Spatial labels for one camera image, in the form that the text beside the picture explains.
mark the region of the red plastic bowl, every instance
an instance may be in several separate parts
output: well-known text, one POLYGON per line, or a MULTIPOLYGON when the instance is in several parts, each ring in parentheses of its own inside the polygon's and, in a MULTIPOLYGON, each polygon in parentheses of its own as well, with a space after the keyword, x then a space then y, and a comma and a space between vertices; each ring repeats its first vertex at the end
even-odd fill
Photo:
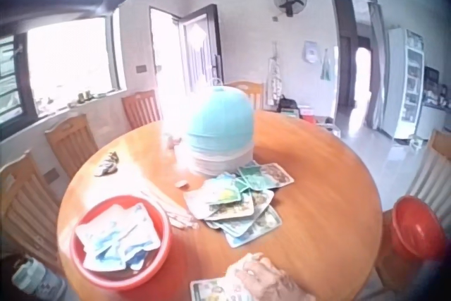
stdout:
POLYGON ((416 197, 402 197, 393 207, 392 243, 410 260, 440 260, 446 249, 445 231, 435 213, 416 197))
POLYGON ((129 290, 135 288, 143 283, 147 282, 152 276, 154 276, 158 270, 163 266, 166 258, 169 254, 169 249, 171 247, 172 233, 171 233, 171 225, 169 223, 168 217, 164 210, 156 203, 149 201, 148 199, 142 197, 135 197, 132 195, 120 195, 117 197, 112 197, 111 199, 107 199, 97 206, 93 207, 89 210, 82 218, 78 221, 78 225, 90 222, 93 218, 98 216, 103 211, 106 211, 109 207, 114 204, 118 204, 122 206, 124 209, 135 206, 138 203, 143 203, 146 207, 147 212, 149 213, 152 221, 154 222, 154 226, 156 232, 160 236, 161 246, 159 249, 153 251, 156 252, 153 261, 147 266, 139 271, 137 274, 132 275, 128 274, 123 278, 114 278, 113 275, 108 276, 108 274, 96 273, 94 271, 89 271, 83 267, 83 261, 85 260, 85 251, 83 250, 83 244, 78 239, 78 236, 75 234, 75 229, 72 234, 72 238, 70 239, 70 255, 72 257, 73 262, 75 263, 78 271, 90 282, 93 284, 109 289, 109 290, 129 290))

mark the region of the card pile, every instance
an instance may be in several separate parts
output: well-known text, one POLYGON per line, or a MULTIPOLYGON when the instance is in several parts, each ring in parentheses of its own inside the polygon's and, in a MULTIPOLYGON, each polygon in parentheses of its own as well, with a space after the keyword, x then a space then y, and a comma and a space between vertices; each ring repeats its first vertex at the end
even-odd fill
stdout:
POLYGON ((258 256, 258 254, 247 253, 240 261, 228 268, 224 277, 191 282, 191 301, 253 301, 253 297, 235 274, 236 271, 243 270, 245 262, 254 261, 258 256))
POLYGON ((200 189, 186 192, 184 198, 194 217, 205 220, 210 228, 221 229, 235 248, 282 224, 270 206, 272 189, 293 182, 278 164, 258 165, 253 161, 237 173, 226 172, 206 180, 200 189))
POLYGON ((124 209, 115 204, 75 229, 84 246, 83 266, 90 271, 139 271, 161 241, 144 205, 124 209))

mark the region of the wooden chair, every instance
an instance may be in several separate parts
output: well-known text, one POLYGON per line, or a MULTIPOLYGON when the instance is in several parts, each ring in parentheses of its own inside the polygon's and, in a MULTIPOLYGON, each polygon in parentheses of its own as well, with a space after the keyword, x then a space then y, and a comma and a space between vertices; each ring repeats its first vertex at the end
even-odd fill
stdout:
MULTIPOLYGON (((451 135, 435 130, 425 149, 407 195, 423 200, 436 213, 443 228, 451 224, 451 135)), ((393 249, 392 210, 383 213, 383 239, 376 271, 384 290, 400 292, 412 283, 422 263, 407 261, 393 249)))
POLYGON ((56 242, 58 204, 31 154, 0 169, 1 232, 25 254, 61 273, 56 242))
POLYGON ((451 134, 433 131, 407 195, 423 200, 443 228, 451 225, 451 134))
POLYGON ((45 136, 69 178, 99 149, 84 114, 59 123, 45 136))
POLYGON ((263 84, 255 82, 237 81, 227 84, 242 90, 251 99, 254 109, 263 109, 263 84))
POLYGON ((161 120, 155 90, 137 92, 122 98, 122 104, 132 130, 161 120))

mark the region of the display fridge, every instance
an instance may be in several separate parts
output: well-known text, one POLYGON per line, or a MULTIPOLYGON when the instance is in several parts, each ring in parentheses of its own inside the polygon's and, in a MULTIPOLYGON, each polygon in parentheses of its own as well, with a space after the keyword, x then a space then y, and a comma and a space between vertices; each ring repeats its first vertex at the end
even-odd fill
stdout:
POLYGON ((390 70, 382 124, 389 136, 409 139, 419 119, 424 79, 423 37, 395 28, 388 31, 390 70))

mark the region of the wall outlet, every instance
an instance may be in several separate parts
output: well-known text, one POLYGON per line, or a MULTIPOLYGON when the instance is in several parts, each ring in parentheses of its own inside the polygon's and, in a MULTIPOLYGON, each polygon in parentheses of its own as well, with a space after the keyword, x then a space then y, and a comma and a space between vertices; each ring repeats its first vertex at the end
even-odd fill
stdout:
POLYGON ((45 173, 43 176, 44 176, 45 182, 48 185, 50 185, 51 183, 54 183, 59 178, 59 174, 58 174, 58 171, 56 170, 56 168, 52 168, 50 171, 45 173))

